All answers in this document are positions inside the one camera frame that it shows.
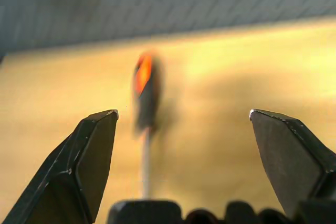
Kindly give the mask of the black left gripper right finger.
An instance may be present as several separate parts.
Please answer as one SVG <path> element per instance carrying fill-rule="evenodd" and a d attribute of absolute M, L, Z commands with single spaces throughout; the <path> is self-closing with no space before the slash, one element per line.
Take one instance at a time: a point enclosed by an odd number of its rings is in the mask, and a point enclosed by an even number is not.
<path fill-rule="evenodd" d="M 252 109 L 249 119 L 262 165 L 287 216 L 309 199 L 336 201 L 335 152 L 296 118 Z"/>

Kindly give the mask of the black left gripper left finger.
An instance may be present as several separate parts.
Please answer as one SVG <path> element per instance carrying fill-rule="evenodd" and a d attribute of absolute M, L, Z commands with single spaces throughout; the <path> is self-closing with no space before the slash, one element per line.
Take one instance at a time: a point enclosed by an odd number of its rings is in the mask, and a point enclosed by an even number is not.
<path fill-rule="evenodd" d="M 2 224 L 94 224 L 109 177 L 117 110 L 82 119 L 45 159 Z"/>

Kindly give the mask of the black orange handled screwdriver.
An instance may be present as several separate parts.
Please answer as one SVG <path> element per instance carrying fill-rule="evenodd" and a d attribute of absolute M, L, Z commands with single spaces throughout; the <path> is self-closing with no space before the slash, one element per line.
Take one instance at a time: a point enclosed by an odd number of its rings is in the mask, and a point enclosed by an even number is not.
<path fill-rule="evenodd" d="M 135 106 L 135 132 L 142 141 L 141 196 L 149 199 L 150 193 L 150 144 L 156 131 L 156 117 L 161 101 L 161 63 L 154 51 L 140 54 L 132 79 Z"/>

